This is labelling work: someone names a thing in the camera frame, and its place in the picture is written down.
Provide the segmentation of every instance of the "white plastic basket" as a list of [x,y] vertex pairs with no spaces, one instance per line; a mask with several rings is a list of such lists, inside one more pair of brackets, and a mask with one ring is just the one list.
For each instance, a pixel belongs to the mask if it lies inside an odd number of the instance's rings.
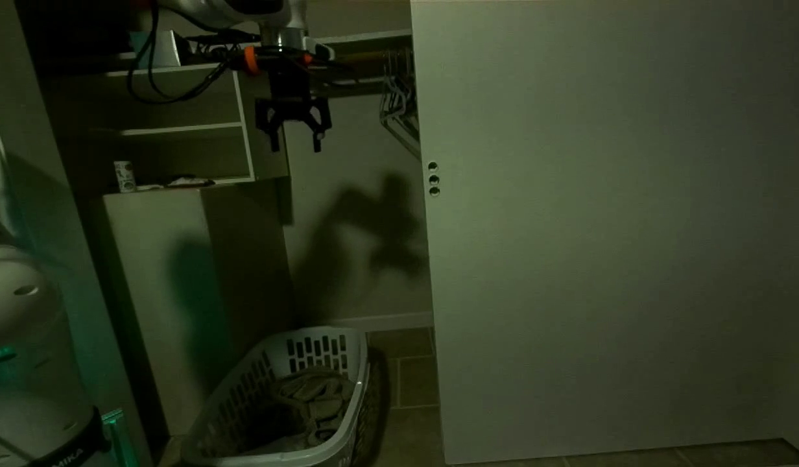
[[[310,449],[235,454],[235,443],[248,425],[247,408],[261,395],[261,387],[317,366],[334,369],[354,384],[338,434]],[[365,379],[369,343],[357,329],[306,326],[273,335],[248,349],[212,391],[183,440],[182,457],[186,464],[198,467],[348,467],[354,443],[354,422],[365,400]]]

